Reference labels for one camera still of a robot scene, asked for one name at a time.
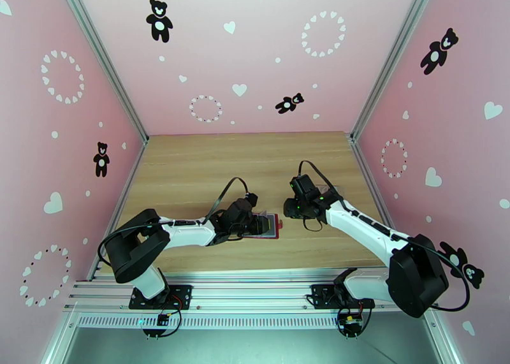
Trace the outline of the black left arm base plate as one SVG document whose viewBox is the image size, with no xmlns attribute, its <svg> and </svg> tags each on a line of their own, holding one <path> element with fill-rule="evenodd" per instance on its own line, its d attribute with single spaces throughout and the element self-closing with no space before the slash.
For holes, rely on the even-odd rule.
<svg viewBox="0 0 510 364">
<path fill-rule="evenodd" d="M 191 301 L 192 285 L 171 285 L 151 299 L 143 296 L 138 288 L 133 288 L 128 308 L 131 310 L 188 310 Z"/>
</svg>

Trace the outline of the perforated metal strip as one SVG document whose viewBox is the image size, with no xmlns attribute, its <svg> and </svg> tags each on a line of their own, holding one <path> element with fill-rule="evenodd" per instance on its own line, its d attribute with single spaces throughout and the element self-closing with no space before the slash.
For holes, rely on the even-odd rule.
<svg viewBox="0 0 510 364">
<path fill-rule="evenodd" d="M 158 319 L 157 314 L 86 313 L 78 317 L 81 328 L 181 330 L 296 330 L 334 329 L 336 316 L 332 313 L 309 314 L 183 314 Z"/>
</svg>

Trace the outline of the red leather card holder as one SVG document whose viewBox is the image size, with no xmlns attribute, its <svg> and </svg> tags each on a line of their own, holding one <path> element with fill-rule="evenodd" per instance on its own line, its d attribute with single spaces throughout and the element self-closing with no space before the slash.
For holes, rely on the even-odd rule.
<svg viewBox="0 0 510 364">
<path fill-rule="evenodd" d="M 275 218 L 276 218 L 276 234 L 277 234 L 277 236 L 275 238 L 250 237 L 249 236 L 249 228 L 251 226 L 253 226 L 252 218 L 249 221 L 249 223 L 246 224 L 243 227 L 243 232 L 242 232 L 242 234 L 240 236 L 242 238 L 253 238 L 253 239 L 260 239 L 260 240 L 276 240 L 276 239 L 278 239 L 279 238 L 279 231 L 282 229 L 283 224 L 282 224 L 282 221 L 279 219 L 279 216 L 277 214 L 275 214 L 275 213 L 268 213 L 268 212 L 264 211 L 264 212 L 260 212 L 260 213 L 254 213 L 253 215 L 269 215 L 269 214 L 275 215 Z"/>
</svg>

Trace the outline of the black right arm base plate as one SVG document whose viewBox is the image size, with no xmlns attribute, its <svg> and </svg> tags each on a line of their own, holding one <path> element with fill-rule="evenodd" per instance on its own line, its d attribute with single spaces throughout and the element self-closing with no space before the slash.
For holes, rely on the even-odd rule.
<svg viewBox="0 0 510 364">
<path fill-rule="evenodd" d="M 372 299 L 357 300 L 353 298 L 344 287 L 334 284 L 311 285 L 311 294 L 307 300 L 315 309 L 362 309 L 375 308 Z"/>
</svg>

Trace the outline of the aluminium frame post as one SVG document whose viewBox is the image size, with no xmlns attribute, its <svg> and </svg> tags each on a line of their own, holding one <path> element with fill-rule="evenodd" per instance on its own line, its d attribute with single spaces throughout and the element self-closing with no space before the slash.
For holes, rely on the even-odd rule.
<svg viewBox="0 0 510 364">
<path fill-rule="evenodd" d="M 412 38 L 412 34 L 418 25 L 428 2 L 429 0 L 411 1 L 387 58 L 384 61 L 384 64 L 367 96 L 351 132 L 347 135 L 348 141 L 351 145 L 355 145 L 360 139 L 361 134 L 370 120 L 370 117 L 373 114 L 387 84 L 389 83 L 394 70 L 398 66 L 398 62 L 404 53 L 407 44 Z"/>
<path fill-rule="evenodd" d="M 73 12 L 78 25 L 80 26 L 85 38 L 87 39 L 90 47 L 92 48 L 99 65 L 103 69 L 110 85 L 116 93 L 125 113 L 130 119 L 132 125 L 137 130 L 142 145 L 146 146 L 149 142 L 149 135 L 133 106 L 133 103 L 123 85 L 117 70 L 106 50 L 106 47 L 101 40 L 101 37 L 89 15 L 87 8 L 82 0 L 66 0 L 69 8 Z"/>
</svg>

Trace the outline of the black teddy bear sticker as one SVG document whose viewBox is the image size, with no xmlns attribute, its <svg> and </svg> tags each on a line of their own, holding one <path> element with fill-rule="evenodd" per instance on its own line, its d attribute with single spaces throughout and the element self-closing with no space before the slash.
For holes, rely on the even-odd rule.
<svg viewBox="0 0 510 364">
<path fill-rule="evenodd" d="M 464 277 L 464 267 L 468 262 L 465 251 L 461 247 L 455 249 L 447 242 L 440 242 L 439 246 L 441 248 L 439 253 L 448 258 L 450 262 L 451 275 L 459 279 Z"/>
<path fill-rule="evenodd" d="M 97 177 L 106 177 L 108 164 L 110 163 L 110 158 L 107 154 L 108 145 L 103 142 L 98 142 L 97 147 L 98 152 L 93 158 L 93 162 L 96 165 L 95 174 Z"/>
<path fill-rule="evenodd" d="M 463 267 L 463 274 L 474 289 L 479 289 L 485 278 L 485 272 L 472 264 L 466 264 Z"/>
<path fill-rule="evenodd" d="M 423 74 L 429 75 L 436 67 L 443 66 L 448 57 L 449 50 L 457 43 L 458 36 L 452 27 L 447 29 L 441 40 L 431 42 L 429 51 L 420 62 Z"/>
</svg>

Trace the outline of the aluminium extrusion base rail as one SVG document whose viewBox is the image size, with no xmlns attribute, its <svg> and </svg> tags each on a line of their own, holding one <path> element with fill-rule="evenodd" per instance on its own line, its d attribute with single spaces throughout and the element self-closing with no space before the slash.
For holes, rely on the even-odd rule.
<svg viewBox="0 0 510 364">
<path fill-rule="evenodd" d="M 312 313 L 306 295 L 313 284 L 329 284 L 343 268 L 297 268 L 167 273 L 169 285 L 191 285 L 192 314 Z M 64 299 L 65 312 L 125 313 L 130 310 L 130 284 L 116 283 L 112 274 L 76 281 Z"/>
</svg>

